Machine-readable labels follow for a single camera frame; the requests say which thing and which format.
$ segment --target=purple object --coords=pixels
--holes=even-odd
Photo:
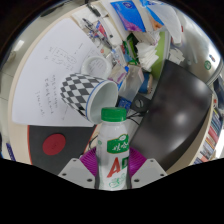
[[[128,172],[130,178],[139,170],[147,159],[137,150],[130,148],[130,155],[128,161]],[[98,163],[96,158],[96,147],[85,153],[80,161],[84,166],[96,177],[98,171]]]
[[[96,177],[97,171],[98,171],[98,163],[97,163],[97,158],[96,158],[96,147],[92,148],[91,150],[86,152],[80,158],[80,161],[92,173],[92,175],[94,177]]]
[[[130,155],[128,161],[128,172],[130,178],[139,170],[147,159],[137,150],[130,148]]]

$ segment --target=green label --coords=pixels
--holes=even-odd
[[[107,141],[107,152],[112,154],[126,152],[129,149],[128,135],[121,135],[119,138]]]
[[[211,67],[212,67],[211,62],[210,62],[210,61],[205,61],[205,68],[206,68],[207,70],[210,70]]]
[[[120,178],[118,177],[118,178],[112,179],[111,183],[109,183],[109,186],[111,188],[119,187],[121,184],[123,184],[125,179],[126,179],[126,175],[123,173]]]

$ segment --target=mug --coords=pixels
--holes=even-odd
[[[101,123],[101,110],[118,99],[115,82],[83,74],[71,74],[60,86],[62,100],[93,124]]]

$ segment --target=black screen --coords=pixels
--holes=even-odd
[[[168,170],[196,138],[211,99],[212,91],[204,82],[166,60],[148,113],[130,147]]]

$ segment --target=desk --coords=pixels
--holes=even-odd
[[[23,69],[24,64],[26,63],[26,60],[28,59],[29,55],[31,54],[34,47],[37,45],[37,43],[41,40],[41,38],[44,37],[44,35],[59,21],[61,21],[64,18],[72,18],[71,15],[80,10],[83,9],[84,6],[81,6],[79,8],[76,8],[74,10],[71,10],[70,12],[66,13],[65,15],[58,18],[56,21],[54,21],[52,24],[50,24],[37,38],[36,40],[31,44],[27,52],[25,53],[23,59],[21,60],[18,69],[15,73],[14,80],[12,83],[10,96],[9,96],[9,102],[8,102],[8,126],[9,126],[9,136],[11,145],[13,148],[14,156],[18,162],[26,163],[26,164],[32,164],[30,159],[30,153],[29,153],[29,126],[27,125],[19,125],[12,122],[12,103],[13,98],[15,94],[16,85],[18,83],[18,80],[20,78],[21,71]],[[211,116],[212,116],[212,109],[210,108],[207,117],[205,119],[205,122],[196,137],[195,141],[192,143],[192,145],[189,147],[189,149],[186,151],[186,153],[167,171],[168,174],[171,174],[173,172],[176,172],[182,168],[185,168],[186,166],[192,165],[194,162],[194,159],[196,157],[196,154],[204,141],[206,137],[206,133],[208,130],[208,127],[211,122]],[[133,126],[129,125],[129,129],[134,133]]]

